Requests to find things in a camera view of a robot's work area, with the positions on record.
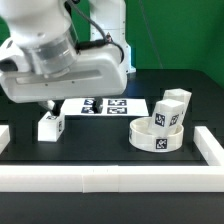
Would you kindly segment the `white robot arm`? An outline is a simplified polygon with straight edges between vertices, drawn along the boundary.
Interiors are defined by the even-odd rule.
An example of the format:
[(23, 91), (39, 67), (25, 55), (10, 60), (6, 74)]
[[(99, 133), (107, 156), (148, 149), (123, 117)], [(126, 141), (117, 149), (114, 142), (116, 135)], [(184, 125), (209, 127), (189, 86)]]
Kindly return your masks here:
[(0, 0), (10, 31), (0, 46), (0, 86), (10, 100), (37, 102), (59, 115), (59, 100), (124, 92), (131, 64), (125, 0), (88, 0), (86, 42), (67, 11), (79, 1)]

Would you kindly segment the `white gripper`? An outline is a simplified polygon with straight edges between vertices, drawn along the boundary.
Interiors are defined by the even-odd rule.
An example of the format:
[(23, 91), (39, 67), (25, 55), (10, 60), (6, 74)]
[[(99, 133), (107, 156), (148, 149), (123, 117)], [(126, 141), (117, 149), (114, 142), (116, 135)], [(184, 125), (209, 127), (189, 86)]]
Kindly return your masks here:
[(95, 114), (103, 109), (99, 96), (120, 95), (127, 85), (119, 50), (111, 45), (82, 51), (66, 72), (36, 75), (28, 72), (0, 72), (0, 85), (8, 98), (16, 103), (39, 102), (51, 115), (59, 116), (62, 101), (76, 97), (96, 97)]

